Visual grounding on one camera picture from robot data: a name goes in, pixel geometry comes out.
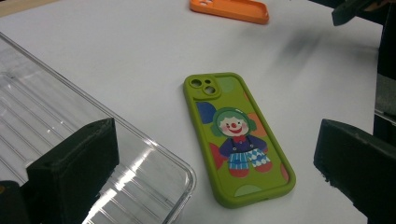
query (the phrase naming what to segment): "plaid skirt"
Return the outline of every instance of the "plaid skirt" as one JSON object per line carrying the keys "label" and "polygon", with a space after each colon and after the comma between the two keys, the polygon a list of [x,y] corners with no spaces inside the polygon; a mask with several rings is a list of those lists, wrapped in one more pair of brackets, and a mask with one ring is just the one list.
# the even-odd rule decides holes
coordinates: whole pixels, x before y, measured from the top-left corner
{"label": "plaid skirt", "polygon": [[241,153],[233,153],[228,159],[228,168],[235,170],[248,169],[248,163],[251,162],[253,167],[261,166],[269,162],[270,159],[262,150],[254,148],[253,150]]}

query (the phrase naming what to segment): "clown face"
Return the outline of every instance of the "clown face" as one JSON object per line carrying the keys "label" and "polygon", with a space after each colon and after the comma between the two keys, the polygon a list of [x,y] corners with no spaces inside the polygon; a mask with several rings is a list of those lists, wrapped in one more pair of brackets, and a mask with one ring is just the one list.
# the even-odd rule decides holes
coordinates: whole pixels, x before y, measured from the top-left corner
{"label": "clown face", "polygon": [[248,133],[248,124],[244,119],[237,119],[236,117],[224,118],[219,123],[221,131],[230,137],[241,136]]}

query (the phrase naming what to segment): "camera cutout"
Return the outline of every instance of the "camera cutout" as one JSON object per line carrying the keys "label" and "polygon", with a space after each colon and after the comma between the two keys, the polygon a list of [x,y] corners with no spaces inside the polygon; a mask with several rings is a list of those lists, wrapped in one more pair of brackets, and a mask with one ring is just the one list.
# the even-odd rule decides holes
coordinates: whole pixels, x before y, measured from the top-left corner
{"label": "camera cutout", "polygon": [[216,89],[214,87],[211,87],[211,86],[205,87],[206,94],[214,94],[215,92],[216,92]]}
{"label": "camera cutout", "polygon": [[198,88],[198,87],[201,87],[201,86],[202,86],[202,82],[201,82],[199,79],[194,79],[194,80],[191,82],[191,85],[192,85],[194,88]]}

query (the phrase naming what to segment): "red shoe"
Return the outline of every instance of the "red shoe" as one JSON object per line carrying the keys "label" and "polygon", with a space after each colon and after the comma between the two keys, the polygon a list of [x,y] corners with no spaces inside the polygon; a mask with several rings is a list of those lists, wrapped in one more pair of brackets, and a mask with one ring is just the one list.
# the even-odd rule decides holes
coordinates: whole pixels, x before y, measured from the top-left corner
{"label": "red shoe", "polygon": [[244,170],[230,169],[230,174],[235,177],[242,178],[248,175],[248,169],[244,169]]}
{"label": "red shoe", "polygon": [[263,164],[261,166],[256,166],[255,169],[258,172],[267,173],[268,171],[270,171],[272,169],[272,166],[273,166],[272,162],[268,161],[267,163],[265,163],[265,164]]}

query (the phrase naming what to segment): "clown illustration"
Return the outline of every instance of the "clown illustration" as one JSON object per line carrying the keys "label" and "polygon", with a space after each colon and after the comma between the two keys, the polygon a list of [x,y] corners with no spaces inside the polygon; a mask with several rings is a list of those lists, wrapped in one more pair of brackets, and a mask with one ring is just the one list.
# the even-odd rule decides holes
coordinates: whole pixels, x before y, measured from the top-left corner
{"label": "clown illustration", "polygon": [[228,158],[231,175],[247,176],[249,164],[261,173],[271,170],[273,164],[266,155],[266,142],[250,134],[256,128],[254,120],[239,109],[226,107],[214,114],[211,130],[215,136],[227,137],[219,148],[219,154]]}

